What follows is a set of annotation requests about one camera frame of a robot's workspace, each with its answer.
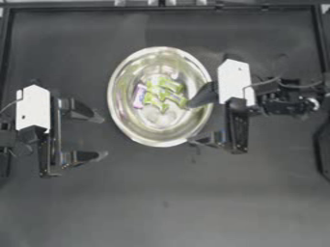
black mount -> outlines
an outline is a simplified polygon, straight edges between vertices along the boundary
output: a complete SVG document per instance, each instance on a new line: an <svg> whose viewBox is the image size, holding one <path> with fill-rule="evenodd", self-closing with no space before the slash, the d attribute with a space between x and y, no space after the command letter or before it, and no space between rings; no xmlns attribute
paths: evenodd
<svg viewBox="0 0 330 247"><path fill-rule="evenodd" d="M16 131L14 122L0 118L0 178L7 178L11 173L11 151L16 145Z"/></svg>
<svg viewBox="0 0 330 247"><path fill-rule="evenodd" d="M51 97L51 129L32 125L15 131L15 123L0 118L0 178L10 175L11 154L18 143L24 143L38 152L39 175L42 178L60 176L60 170L100 160L107 152L63 151L62 120L103 123L103 118L75 98Z"/></svg>
<svg viewBox="0 0 330 247"><path fill-rule="evenodd" d="M257 106L247 107L246 99L231 97L225 104L223 130L202 133L189 139L194 145L225 148L231 153L246 153L249 150L249 119L258 115L290 115L305 117L318 110L320 101L325 99L324 86L320 89L299 87L299 80L281 79L265 85L253 85L257 95ZM189 101L191 108L207 103L218 103L218 83L206 84L195 97Z"/></svg>

bowl rim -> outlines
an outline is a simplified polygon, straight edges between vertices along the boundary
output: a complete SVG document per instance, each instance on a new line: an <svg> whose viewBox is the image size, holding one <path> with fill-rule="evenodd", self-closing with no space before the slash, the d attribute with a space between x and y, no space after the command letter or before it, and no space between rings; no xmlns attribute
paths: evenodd
<svg viewBox="0 0 330 247"><path fill-rule="evenodd" d="M202 62L186 51L183 51L182 49L174 48L174 47L167 47L167 46L154 46L154 47L147 47L143 48L138 51L135 51L131 55L128 55L126 57L126 59L120 62L120 64L118 65L110 81L108 81L108 88L107 88L107 103L108 103L108 109L110 109L110 114L112 117L112 120L118 126L118 128L126 133L127 137L136 143L150 146L150 147L155 147L155 148L169 148L169 147L174 147L178 146L183 143L187 142L187 138L197 135L201 130L203 129L210 115L211 115L211 111L213 111L213 104L207 104L205 106L205 114L202 116L202 120L199 122L199 124L197 125L197 127L187 133L189 137L182 137L170 141L155 141L153 139L145 138L143 136L138 135L134 131L131 131L126 125L123 124L123 122L120 121L120 118L116 114L116 109L115 109L115 104L114 104L114 98L112 98L112 90L115 87L115 82L116 82L116 78L120 74L120 72L123 71L123 68L126 67L126 65L128 64L128 62L131 60L135 60L136 58L142 57L143 55L147 55L150 53L155 53L155 52L165 52L165 51L170 51L170 52L175 52L177 54L179 54L182 57L186 57L193 63L194 65L198 67L198 69L202 72L202 75L206 79L206 81L211 81L211 77L210 74L202 64Z"/></svg>

purple object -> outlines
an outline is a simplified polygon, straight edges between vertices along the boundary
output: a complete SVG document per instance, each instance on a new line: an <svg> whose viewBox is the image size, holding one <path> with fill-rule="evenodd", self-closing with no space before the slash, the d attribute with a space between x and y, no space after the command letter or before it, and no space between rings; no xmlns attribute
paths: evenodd
<svg viewBox="0 0 330 247"><path fill-rule="evenodd" d="M145 95L147 93L147 87L142 84L138 84L136 88L135 88L135 92L134 92L134 101L132 101L132 107L136 109L142 109L143 108L143 99L145 99Z"/></svg>

metal bowl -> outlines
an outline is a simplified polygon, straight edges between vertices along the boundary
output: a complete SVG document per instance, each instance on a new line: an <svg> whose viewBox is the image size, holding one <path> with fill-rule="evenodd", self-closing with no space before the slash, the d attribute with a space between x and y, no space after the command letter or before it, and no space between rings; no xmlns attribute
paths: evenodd
<svg viewBox="0 0 330 247"><path fill-rule="evenodd" d="M108 83L108 108L119 129L135 142L151 147L171 147L187 141L202 130L213 104L198 109L181 109L166 100L165 114L153 105L132 107L134 90L139 83L158 76L169 77L186 86L191 98L211 80L198 61L187 52L170 47L151 47L131 54L119 64Z"/></svg>

black table surface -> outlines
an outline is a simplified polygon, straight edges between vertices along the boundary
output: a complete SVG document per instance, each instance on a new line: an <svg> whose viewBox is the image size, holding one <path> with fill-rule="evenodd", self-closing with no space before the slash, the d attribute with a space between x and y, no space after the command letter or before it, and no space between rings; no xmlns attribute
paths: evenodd
<svg viewBox="0 0 330 247"><path fill-rule="evenodd" d="M329 246L330 185L312 145L325 116L253 119L247 155L134 143L111 120L106 90L116 65L150 46L189 51L213 78L225 53L259 76L275 74L278 54L287 77L309 81L321 71L308 11L18 13L6 101L34 78L80 99L106 123L66 122L64 146L110 154L54 179L38 178L36 154L15 159L0 246ZM215 109L206 130L219 118Z"/></svg>

